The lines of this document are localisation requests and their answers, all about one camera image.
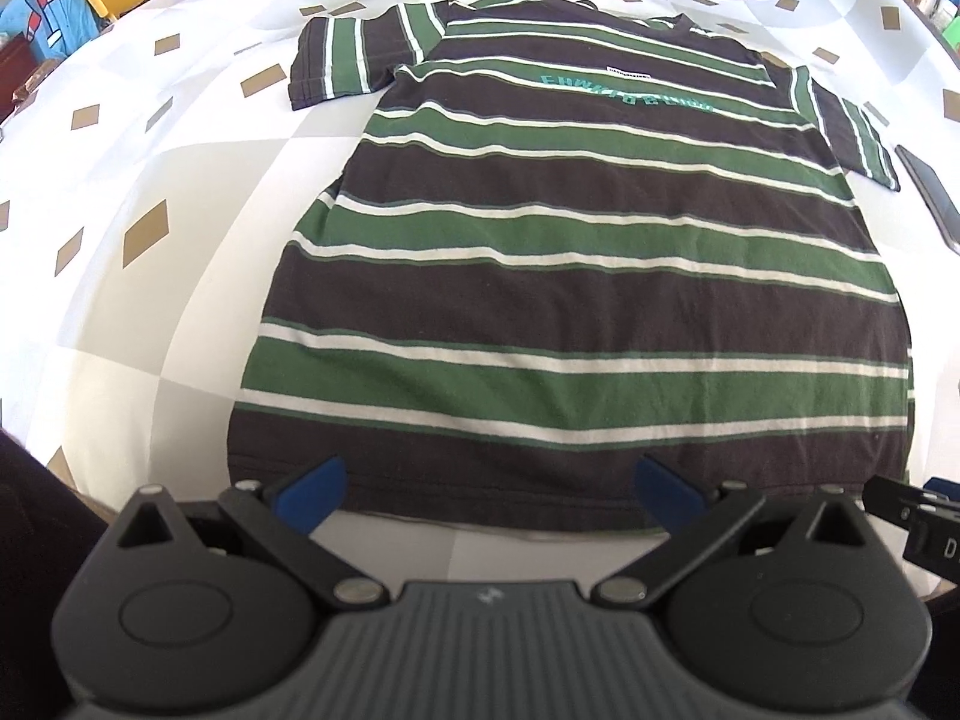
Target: striped t-shirt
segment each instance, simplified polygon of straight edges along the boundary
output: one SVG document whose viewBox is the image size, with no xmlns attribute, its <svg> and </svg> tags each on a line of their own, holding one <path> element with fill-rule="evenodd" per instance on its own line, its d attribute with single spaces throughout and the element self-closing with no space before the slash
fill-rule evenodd
<svg viewBox="0 0 960 720">
<path fill-rule="evenodd" d="M 864 114 L 690 19 L 561 0 L 311 20 L 294 108 L 395 82 L 285 248 L 234 477 L 340 455 L 354 509 L 649 524 L 644 452 L 772 493 L 899 475 L 909 333 L 844 169 Z"/>
</svg>

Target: blue pad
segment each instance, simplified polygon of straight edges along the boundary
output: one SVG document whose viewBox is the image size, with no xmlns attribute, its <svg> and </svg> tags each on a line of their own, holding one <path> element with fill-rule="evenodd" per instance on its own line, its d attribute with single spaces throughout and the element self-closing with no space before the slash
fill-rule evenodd
<svg viewBox="0 0 960 720">
<path fill-rule="evenodd" d="M 667 533 L 675 533 L 707 510 L 707 501 L 668 467 L 644 455 L 634 471 L 634 492 Z"/>
<path fill-rule="evenodd" d="M 930 477 L 930 481 L 923 485 L 924 490 L 930 490 L 930 493 L 939 493 L 946 495 L 952 501 L 960 501 L 960 485 L 951 482 L 949 479 L 941 479 L 939 476 Z"/>
<path fill-rule="evenodd" d="M 272 512 L 304 536 L 336 512 L 347 495 L 347 469 L 340 458 L 307 471 L 277 493 Z"/>
</svg>

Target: metal screw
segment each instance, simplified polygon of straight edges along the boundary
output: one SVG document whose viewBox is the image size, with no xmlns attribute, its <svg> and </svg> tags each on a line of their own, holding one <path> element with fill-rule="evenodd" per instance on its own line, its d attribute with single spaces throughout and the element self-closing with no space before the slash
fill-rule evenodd
<svg viewBox="0 0 960 720">
<path fill-rule="evenodd" d="M 263 483 L 258 482 L 256 479 L 241 479 L 234 487 L 237 488 L 237 490 L 243 490 L 244 493 L 256 493 L 263 487 Z"/>
<path fill-rule="evenodd" d="M 366 577 L 342 579 L 333 589 L 338 601 L 352 605 L 372 604 L 380 599 L 383 592 L 382 584 Z"/>
<path fill-rule="evenodd" d="M 611 604 L 635 604 L 647 597 L 647 586 L 633 577 L 611 577 L 600 583 L 597 592 Z"/>
</svg>

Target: blue cloth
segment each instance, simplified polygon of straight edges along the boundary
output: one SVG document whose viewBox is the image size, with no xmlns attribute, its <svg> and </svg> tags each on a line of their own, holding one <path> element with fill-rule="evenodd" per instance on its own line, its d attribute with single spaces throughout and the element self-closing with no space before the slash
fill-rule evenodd
<svg viewBox="0 0 960 720">
<path fill-rule="evenodd" d="M 11 0 L 0 11 L 0 32 L 22 32 L 40 62 L 66 59 L 99 34 L 86 0 Z"/>
</svg>

